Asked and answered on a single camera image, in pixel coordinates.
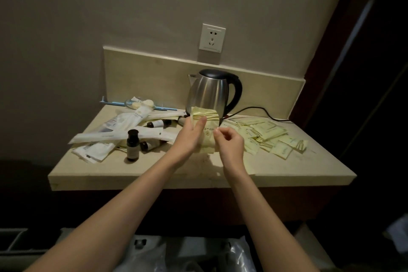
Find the kettle lid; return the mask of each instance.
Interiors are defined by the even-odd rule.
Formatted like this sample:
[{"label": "kettle lid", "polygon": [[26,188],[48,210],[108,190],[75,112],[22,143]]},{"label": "kettle lid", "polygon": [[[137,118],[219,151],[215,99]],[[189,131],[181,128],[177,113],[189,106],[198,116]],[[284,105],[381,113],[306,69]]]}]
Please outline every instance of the kettle lid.
[{"label": "kettle lid", "polygon": [[217,79],[217,80],[226,80],[231,76],[235,76],[232,73],[221,71],[217,69],[203,69],[199,72],[202,76],[210,78],[210,79]]}]

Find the white wall socket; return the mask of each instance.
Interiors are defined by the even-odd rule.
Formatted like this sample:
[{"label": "white wall socket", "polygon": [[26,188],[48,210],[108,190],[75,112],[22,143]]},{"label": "white wall socket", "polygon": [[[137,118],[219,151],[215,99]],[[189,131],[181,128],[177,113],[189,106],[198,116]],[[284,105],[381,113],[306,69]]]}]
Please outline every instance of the white wall socket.
[{"label": "white wall socket", "polygon": [[221,53],[225,30],[222,27],[203,24],[199,49]]}]

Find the electric kettle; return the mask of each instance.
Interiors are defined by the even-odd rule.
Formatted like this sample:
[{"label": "electric kettle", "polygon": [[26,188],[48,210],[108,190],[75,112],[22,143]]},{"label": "electric kettle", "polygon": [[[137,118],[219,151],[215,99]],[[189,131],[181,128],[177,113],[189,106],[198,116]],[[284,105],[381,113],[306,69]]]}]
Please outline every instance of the electric kettle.
[{"label": "electric kettle", "polygon": [[[221,119],[241,98],[242,83],[235,74],[216,69],[203,69],[198,74],[189,74],[188,78],[191,86],[186,105],[188,114],[191,113],[191,107],[200,107],[216,110]],[[229,84],[234,85],[235,94],[227,104]]]}]

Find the kettle handle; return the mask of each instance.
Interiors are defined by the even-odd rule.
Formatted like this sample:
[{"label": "kettle handle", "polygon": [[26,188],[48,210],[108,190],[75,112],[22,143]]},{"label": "kettle handle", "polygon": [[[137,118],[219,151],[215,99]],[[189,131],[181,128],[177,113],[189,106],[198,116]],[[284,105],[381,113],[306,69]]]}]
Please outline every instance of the kettle handle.
[{"label": "kettle handle", "polygon": [[242,83],[239,80],[238,76],[232,73],[228,73],[227,84],[232,84],[235,87],[234,98],[231,102],[225,106],[224,116],[227,115],[235,106],[238,104],[238,101],[241,99],[242,95]]}]

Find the person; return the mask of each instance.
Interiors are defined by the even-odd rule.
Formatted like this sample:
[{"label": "person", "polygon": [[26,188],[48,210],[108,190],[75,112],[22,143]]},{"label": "person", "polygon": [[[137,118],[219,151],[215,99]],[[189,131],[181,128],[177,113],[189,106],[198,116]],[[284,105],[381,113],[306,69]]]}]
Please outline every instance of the person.
[{"label": "person", "polygon": [[[34,262],[28,272],[112,271],[162,188],[198,145],[206,118],[186,119],[170,150],[150,169]],[[244,139],[217,128],[224,175],[255,244],[264,271],[318,271],[268,205],[244,167]]]}]

